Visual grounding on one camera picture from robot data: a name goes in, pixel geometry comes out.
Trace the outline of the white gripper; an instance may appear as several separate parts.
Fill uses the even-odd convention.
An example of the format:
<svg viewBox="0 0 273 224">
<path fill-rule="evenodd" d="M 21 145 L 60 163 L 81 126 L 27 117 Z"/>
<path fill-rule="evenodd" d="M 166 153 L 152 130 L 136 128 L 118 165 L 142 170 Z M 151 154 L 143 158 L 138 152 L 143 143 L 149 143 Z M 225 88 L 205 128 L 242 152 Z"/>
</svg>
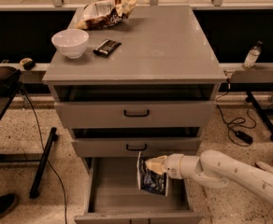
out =
<svg viewBox="0 0 273 224">
<path fill-rule="evenodd" d="M 145 161 L 146 167 L 158 175 L 166 173 L 172 179 L 182 179 L 180 172 L 180 162 L 182 154 L 172 154 L 168 157 L 159 156 Z"/>
</svg>

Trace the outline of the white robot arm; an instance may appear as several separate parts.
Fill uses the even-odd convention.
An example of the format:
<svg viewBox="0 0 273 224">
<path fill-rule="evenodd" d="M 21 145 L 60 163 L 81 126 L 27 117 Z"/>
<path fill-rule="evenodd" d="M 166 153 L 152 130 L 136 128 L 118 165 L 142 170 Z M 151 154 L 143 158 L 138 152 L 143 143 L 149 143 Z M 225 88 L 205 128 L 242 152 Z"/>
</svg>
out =
<svg viewBox="0 0 273 224">
<path fill-rule="evenodd" d="M 192 179 L 203 187 L 224 188 L 229 181 L 238 183 L 273 206 L 273 174 L 237 161 L 216 150 L 200 156 L 171 154 L 145 160 L 145 167 L 172 179 Z"/>
</svg>

